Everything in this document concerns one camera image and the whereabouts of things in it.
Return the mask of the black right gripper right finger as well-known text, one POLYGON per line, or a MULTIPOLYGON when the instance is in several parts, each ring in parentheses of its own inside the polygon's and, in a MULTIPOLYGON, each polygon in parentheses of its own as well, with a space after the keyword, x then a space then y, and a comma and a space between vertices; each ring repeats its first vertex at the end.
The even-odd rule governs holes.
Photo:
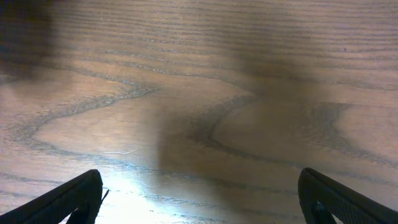
POLYGON ((397 224, 396 211, 309 167, 300 173, 298 197, 308 224, 397 224))

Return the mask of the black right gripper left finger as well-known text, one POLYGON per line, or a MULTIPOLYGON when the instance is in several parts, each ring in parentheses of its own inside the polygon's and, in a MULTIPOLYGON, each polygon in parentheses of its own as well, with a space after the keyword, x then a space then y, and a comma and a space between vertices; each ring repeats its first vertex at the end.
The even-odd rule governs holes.
POLYGON ((34 200, 1 215, 3 224, 95 224, 102 204, 103 182, 92 169, 34 200))

